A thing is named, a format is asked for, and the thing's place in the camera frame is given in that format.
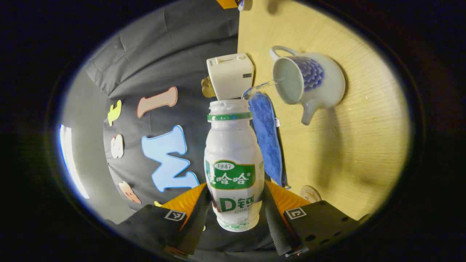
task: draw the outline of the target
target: blue floral pattern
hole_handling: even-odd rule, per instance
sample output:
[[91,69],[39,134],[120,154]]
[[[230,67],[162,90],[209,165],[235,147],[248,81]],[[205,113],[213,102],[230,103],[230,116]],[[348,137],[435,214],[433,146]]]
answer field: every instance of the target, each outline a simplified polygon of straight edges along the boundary
[[299,67],[304,80],[304,91],[310,91],[322,85],[325,76],[322,66],[314,59],[303,56],[290,57]]

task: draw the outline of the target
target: white bottle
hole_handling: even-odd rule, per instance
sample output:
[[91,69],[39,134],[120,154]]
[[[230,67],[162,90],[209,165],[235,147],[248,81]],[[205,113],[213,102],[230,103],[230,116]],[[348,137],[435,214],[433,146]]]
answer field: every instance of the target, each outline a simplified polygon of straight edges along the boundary
[[253,118],[244,99],[210,103],[204,170],[219,225],[232,232],[252,229],[259,221],[264,163]]

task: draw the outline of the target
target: green bottle neck band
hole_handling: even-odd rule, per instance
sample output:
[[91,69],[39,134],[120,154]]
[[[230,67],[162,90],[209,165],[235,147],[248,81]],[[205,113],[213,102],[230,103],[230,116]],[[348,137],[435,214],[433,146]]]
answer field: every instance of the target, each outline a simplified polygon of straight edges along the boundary
[[251,112],[237,113],[237,114],[225,114],[225,115],[207,115],[208,121],[225,121],[225,120],[238,120],[252,118]]

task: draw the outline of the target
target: wooden table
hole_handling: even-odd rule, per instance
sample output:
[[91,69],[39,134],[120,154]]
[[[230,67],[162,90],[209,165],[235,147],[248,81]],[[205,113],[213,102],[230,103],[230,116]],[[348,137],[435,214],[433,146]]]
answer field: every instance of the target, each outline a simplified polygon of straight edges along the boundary
[[354,219],[373,213],[403,169],[411,136],[406,100],[384,58],[350,28],[291,0],[254,0],[239,32],[238,52],[253,60],[255,84],[272,79],[273,45],[322,53],[341,66],[343,100],[318,110],[309,126],[301,124],[302,106],[285,104],[273,87],[264,93],[281,122],[290,190],[311,185]]

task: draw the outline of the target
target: foam letter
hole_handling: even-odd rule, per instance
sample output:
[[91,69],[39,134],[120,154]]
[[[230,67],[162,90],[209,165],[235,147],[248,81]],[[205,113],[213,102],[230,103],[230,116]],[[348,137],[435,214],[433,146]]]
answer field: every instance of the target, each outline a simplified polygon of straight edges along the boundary
[[128,185],[128,183],[123,181],[121,183],[118,183],[118,185],[120,186],[121,191],[129,200],[141,204],[141,200],[139,200],[139,198],[134,194],[133,190],[131,189],[130,185]]
[[175,178],[189,166],[190,162],[168,155],[172,152],[186,154],[185,135],[181,126],[176,125],[171,132],[155,138],[142,137],[141,144],[144,155],[160,163],[152,174],[152,181],[160,192],[169,187],[199,186],[199,181],[193,172],[186,172],[185,176]]
[[113,158],[120,158],[123,156],[123,136],[121,134],[116,135],[110,141],[110,149]]
[[116,102],[116,107],[113,108],[113,105],[110,106],[110,111],[107,114],[107,119],[109,121],[109,126],[113,125],[113,121],[117,120],[120,117],[121,113],[121,100]]
[[175,86],[170,87],[166,92],[158,94],[149,98],[141,98],[139,104],[137,105],[137,117],[141,118],[143,114],[149,110],[152,110],[157,107],[164,105],[174,106],[178,100],[178,90]]

